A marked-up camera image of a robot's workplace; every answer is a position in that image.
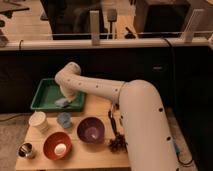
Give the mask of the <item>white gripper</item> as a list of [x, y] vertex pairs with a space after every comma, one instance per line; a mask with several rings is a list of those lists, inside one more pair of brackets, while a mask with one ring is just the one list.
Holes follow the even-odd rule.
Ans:
[[77, 98], [78, 91], [77, 90], [68, 90], [66, 88], [61, 88], [61, 92], [63, 96], [69, 101], [72, 102]]

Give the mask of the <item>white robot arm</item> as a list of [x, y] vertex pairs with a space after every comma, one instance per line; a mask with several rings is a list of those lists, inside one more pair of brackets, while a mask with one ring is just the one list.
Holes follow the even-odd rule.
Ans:
[[131, 171], [180, 171], [164, 106], [151, 83], [89, 78], [80, 73], [79, 65], [70, 62], [55, 75], [55, 81], [69, 100], [82, 91], [119, 105]]

